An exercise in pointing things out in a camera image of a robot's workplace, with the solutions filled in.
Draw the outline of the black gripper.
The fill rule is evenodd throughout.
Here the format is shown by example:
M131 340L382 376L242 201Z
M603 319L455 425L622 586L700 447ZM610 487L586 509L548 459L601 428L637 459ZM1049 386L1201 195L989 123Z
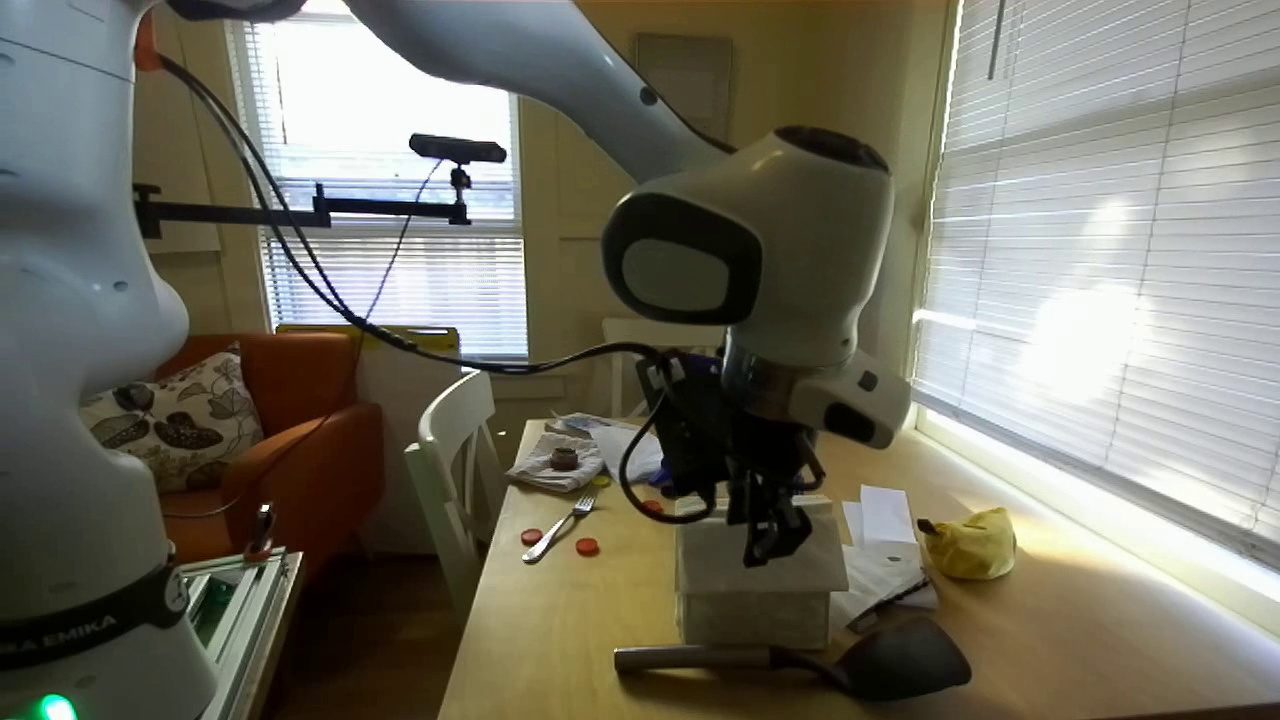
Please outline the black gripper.
M774 543L792 555L812 537L812 521L785 498L826 486L817 431L738 407L711 355L663 350L637 365L637 380L663 447L655 487L670 500L698 498L704 511L716 509L716 487L730 487L730 515L750 529L746 566L769 566Z

